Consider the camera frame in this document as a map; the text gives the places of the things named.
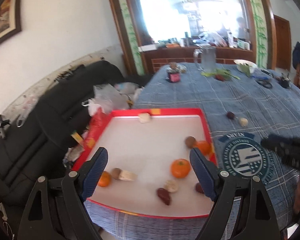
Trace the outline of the glass pitcher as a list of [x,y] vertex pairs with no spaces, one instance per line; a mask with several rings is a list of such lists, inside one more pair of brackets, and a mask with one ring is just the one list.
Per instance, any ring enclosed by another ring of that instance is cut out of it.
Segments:
[[194,50],[194,63],[201,72],[214,72],[216,69],[216,48],[204,45]]

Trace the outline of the blue jacket on chair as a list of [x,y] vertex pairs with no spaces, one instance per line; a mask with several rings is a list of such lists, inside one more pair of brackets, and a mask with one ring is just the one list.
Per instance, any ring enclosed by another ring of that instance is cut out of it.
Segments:
[[292,52],[292,64],[294,69],[300,67],[300,42],[297,42]]

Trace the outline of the dark red date on table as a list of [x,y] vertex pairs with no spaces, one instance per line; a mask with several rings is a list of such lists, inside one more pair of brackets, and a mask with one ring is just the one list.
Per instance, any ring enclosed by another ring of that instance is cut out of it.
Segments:
[[233,120],[233,119],[235,118],[235,114],[232,113],[232,112],[228,112],[228,113],[226,114],[226,117],[227,117],[228,119]]

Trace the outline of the red-rimmed white tray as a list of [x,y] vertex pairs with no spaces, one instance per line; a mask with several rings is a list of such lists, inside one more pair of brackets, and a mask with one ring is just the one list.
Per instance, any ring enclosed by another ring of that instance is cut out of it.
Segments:
[[170,205],[157,196],[157,189],[172,179],[171,163],[189,157],[185,138],[211,141],[203,112],[198,108],[149,109],[151,120],[145,124],[139,122],[140,113],[139,109],[110,113],[93,148],[86,148],[73,166],[78,171],[98,148],[104,147],[108,151],[106,171],[117,167],[133,172],[137,179],[113,180],[108,187],[97,186],[87,201],[111,211],[149,218],[208,216],[213,203],[195,191],[198,180],[194,172],[178,180],[179,190],[171,195]]

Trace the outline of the red fruit by leaves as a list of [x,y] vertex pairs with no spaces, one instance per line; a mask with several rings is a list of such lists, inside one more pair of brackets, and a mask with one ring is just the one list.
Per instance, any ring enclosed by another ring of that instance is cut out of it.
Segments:
[[224,76],[222,76],[222,75],[219,75],[219,74],[215,75],[215,79],[216,79],[216,80],[219,80],[219,81],[222,81],[222,82],[224,82],[224,81],[225,81],[225,78],[224,78]]

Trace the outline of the large orange in tray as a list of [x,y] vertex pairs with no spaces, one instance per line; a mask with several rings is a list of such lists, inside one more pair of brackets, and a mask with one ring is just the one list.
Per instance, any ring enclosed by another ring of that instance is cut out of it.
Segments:
[[190,162],[186,159],[177,159],[170,165],[170,172],[174,178],[186,178],[191,170]]

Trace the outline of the small dark object on table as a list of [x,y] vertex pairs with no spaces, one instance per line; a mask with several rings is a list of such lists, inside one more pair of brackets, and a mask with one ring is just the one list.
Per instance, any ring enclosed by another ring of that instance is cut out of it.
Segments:
[[279,77],[278,81],[279,85],[285,89],[290,88],[290,78],[287,76],[281,76]]

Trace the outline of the dark jar pink label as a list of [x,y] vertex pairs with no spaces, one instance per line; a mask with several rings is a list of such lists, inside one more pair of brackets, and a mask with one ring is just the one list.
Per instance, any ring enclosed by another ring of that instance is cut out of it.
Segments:
[[177,83],[180,81],[180,73],[177,63],[170,62],[169,67],[167,68],[168,80],[171,83]]

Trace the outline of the black sofa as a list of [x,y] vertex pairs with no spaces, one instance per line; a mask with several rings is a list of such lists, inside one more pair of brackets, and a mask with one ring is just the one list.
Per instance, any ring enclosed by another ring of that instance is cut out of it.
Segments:
[[117,66],[98,61],[79,67],[45,92],[25,123],[12,123],[0,139],[0,199],[7,204],[26,202],[40,176],[59,178],[65,173],[63,158],[90,121],[82,102],[92,98],[95,85],[132,82],[145,86],[151,75],[124,77]]

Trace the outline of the small orange tray corner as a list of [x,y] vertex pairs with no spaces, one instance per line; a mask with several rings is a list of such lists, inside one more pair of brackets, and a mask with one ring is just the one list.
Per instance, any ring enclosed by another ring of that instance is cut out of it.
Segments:
[[111,184],[111,174],[107,171],[103,171],[98,181],[98,186],[108,187]]

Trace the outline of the person in background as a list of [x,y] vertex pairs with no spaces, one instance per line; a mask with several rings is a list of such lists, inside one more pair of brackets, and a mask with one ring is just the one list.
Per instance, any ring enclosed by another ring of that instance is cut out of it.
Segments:
[[236,21],[238,23],[237,38],[247,41],[249,39],[249,33],[248,29],[245,26],[245,19],[243,17],[238,17]]

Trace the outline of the black clip on sofa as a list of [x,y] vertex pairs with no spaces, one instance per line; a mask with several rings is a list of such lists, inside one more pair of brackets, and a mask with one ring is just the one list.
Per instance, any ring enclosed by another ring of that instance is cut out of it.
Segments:
[[0,136],[2,139],[6,138],[5,127],[10,125],[10,120],[0,115]]

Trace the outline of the orange mandarin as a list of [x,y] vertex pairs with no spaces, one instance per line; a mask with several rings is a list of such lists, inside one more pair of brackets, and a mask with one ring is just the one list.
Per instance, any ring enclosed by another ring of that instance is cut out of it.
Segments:
[[197,141],[196,142],[196,147],[199,148],[200,152],[204,156],[208,156],[212,152],[211,144],[209,142],[205,141],[205,140]]

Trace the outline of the pale fruit piece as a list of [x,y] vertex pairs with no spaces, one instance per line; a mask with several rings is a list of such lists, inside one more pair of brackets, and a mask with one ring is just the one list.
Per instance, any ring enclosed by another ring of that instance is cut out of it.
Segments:
[[122,181],[135,181],[137,179],[137,175],[133,172],[122,170],[119,174],[119,180]]

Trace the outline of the small brown longan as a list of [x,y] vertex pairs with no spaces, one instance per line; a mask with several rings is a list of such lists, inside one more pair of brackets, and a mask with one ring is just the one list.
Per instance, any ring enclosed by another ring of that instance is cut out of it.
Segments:
[[185,139],[185,145],[187,148],[192,149],[196,145],[197,141],[194,137],[189,136]]

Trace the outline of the pale peeled fruit in tray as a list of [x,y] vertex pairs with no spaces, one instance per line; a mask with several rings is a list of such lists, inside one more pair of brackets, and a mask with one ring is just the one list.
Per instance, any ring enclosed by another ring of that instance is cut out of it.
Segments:
[[164,189],[169,193],[176,193],[179,190],[179,184],[176,180],[167,180],[164,183]]

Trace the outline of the pale peeled fruit on table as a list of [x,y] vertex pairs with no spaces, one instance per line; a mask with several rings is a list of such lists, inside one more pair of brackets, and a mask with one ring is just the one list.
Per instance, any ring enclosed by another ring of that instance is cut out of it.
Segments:
[[249,124],[249,121],[246,119],[246,118],[239,118],[239,124],[242,126],[242,127],[247,127],[248,124]]

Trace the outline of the framed wall painting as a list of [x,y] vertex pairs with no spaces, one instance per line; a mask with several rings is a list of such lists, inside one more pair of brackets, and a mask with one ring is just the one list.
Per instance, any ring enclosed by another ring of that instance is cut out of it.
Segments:
[[0,5],[0,45],[21,32],[21,0],[4,0]]

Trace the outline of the red snack package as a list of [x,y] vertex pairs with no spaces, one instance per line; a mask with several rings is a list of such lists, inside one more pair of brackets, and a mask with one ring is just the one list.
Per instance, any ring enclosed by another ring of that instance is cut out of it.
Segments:
[[103,127],[105,120],[107,118],[107,115],[102,111],[102,108],[99,108],[89,123],[89,129],[88,134],[85,139],[85,147],[92,149],[93,146],[96,143],[96,139],[98,134],[101,131],[101,128]]

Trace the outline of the white bowl with greens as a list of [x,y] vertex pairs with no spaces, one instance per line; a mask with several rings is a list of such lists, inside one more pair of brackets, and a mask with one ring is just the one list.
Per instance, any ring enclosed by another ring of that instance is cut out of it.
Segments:
[[234,63],[237,67],[237,70],[239,70],[240,72],[244,73],[247,76],[253,74],[255,70],[257,70],[258,68],[258,66],[255,63],[247,60],[236,59],[234,60]]

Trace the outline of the black scissors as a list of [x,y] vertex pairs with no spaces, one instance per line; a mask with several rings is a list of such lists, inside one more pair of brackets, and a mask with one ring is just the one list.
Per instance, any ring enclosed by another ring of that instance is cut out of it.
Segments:
[[255,81],[261,85],[262,87],[266,88],[266,89],[272,89],[273,85],[271,84],[270,79],[266,79],[266,78],[255,78]]

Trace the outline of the wooden door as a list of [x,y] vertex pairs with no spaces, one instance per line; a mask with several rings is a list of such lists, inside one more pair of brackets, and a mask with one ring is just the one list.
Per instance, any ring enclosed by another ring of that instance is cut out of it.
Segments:
[[276,67],[290,71],[292,60],[290,23],[277,15],[274,15],[274,21],[277,43]]

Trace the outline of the dark red jujube date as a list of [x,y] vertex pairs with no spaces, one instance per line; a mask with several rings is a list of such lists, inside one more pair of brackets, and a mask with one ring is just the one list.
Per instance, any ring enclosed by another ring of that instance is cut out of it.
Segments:
[[165,205],[170,205],[171,204],[170,193],[165,188],[162,188],[162,187],[158,188],[157,189],[157,196],[160,198],[160,200]]

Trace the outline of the clear plastic bag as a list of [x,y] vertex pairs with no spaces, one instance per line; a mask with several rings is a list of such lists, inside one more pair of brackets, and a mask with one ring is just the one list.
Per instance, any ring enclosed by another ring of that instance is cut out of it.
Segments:
[[90,116],[94,116],[98,109],[109,114],[113,110],[130,109],[141,94],[143,87],[136,83],[123,82],[114,86],[110,84],[95,85],[94,97],[82,102],[88,108]]

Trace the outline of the green vegetable leaves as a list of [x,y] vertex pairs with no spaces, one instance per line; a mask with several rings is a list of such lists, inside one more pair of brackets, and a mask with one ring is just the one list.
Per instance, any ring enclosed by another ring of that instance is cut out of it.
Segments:
[[216,69],[214,72],[201,72],[201,75],[205,77],[215,77],[217,74],[224,76],[225,80],[230,80],[231,78],[240,80],[238,76],[233,75],[227,69]]

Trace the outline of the cream cube at tray edge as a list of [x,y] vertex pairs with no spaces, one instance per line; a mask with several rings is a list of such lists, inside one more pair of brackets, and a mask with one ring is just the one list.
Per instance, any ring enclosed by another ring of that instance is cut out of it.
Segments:
[[142,124],[148,123],[151,120],[151,115],[149,113],[140,113],[138,114],[139,122]]

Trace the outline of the blue plaid tablecloth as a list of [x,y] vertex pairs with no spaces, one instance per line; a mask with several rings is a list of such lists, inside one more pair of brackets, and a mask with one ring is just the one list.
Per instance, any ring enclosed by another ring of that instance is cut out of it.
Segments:
[[[200,108],[209,123],[219,164],[225,161],[221,137],[247,132],[257,140],[275,133],[300,137],[300,89],[282,88],[274,82],[266,89],[239,72],[234,65],[225,65],[240,80],[217,81],[204,77],[197,67],[187,64],[187,73],[179,83],[165,80],[165,68],[153,76],[141,92],[134,108]],[[235,114],[233,120],[226,114]],[[249,121],[247,127],[239,118]],[[111,211],[86,202],[91,220],[118,239],[195,239],[205,218],[155,219]]]

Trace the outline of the brown round longan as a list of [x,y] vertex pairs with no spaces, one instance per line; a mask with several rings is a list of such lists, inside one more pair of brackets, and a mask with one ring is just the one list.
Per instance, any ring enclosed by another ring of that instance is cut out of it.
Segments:
[[122,170],[120,168],[113,168],[111,170],[111,176],[115,180],[120,180],[120,175],[121,175]]

